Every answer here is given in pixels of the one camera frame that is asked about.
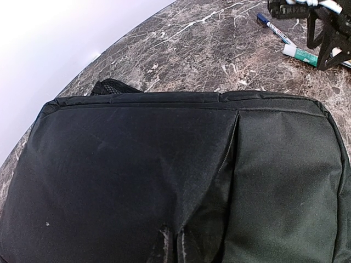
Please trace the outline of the black backpack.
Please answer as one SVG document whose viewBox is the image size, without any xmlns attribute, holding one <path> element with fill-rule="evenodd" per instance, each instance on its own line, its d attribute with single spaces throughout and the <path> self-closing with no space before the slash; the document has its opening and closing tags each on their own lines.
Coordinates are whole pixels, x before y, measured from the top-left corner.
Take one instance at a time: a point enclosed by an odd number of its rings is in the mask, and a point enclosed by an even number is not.
<svg viewBox="0 0 351 263">
<path fill-rule="evenodd" d="M 350 164 L 319 101 L 57 98 L 1 216 L 1 262 L 350 262 Z"/>
</svg>

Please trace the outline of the small white marker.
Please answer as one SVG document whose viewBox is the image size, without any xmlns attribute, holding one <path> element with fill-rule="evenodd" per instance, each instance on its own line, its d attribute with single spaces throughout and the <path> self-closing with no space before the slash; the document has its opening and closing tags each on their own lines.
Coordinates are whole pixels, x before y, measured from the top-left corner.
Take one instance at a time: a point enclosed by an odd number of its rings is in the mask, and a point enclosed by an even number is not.
<svg viewBox="0 0 351 263">
<path fill-rule="evenodd" d="M 291 39 L 289 39 L 281 30 L 273 25 L 263 14 L 258 13 L 256 17 L 263 25 L 271 29 L 285 44 L 297 47 L 297 45 Z"/>
</svg>

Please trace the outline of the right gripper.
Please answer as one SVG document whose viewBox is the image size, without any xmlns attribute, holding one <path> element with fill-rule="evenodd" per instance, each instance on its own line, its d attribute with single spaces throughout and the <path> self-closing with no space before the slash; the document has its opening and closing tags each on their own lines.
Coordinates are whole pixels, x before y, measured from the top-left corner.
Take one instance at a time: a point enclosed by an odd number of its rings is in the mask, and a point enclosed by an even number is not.
<svg viewBox="0 0 351 263">
<path fill-rule="evenodd" d="M 350 37 L 316 35 L 316 21 L 321 20 L 337 30 L 350 30 L 350 1 L 267 1 L 270 15 L 277 19 L 307 18 L 307 47 L 320 47 L 317 69 L 329 69 L 350 60 Z"/>
</svg>

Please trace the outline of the green cap glue stick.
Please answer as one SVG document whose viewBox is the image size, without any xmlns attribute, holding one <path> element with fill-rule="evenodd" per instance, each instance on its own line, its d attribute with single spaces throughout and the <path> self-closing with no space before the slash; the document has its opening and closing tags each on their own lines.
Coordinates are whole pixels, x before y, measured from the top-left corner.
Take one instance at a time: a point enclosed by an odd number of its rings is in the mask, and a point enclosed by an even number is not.
<svg viewBox="0 0 351 263">
<path fill-rule="evenodd" d="M 307 51 L 285 44 L 283 54 L 317 67 L 318 57 Z"/>
</svg>

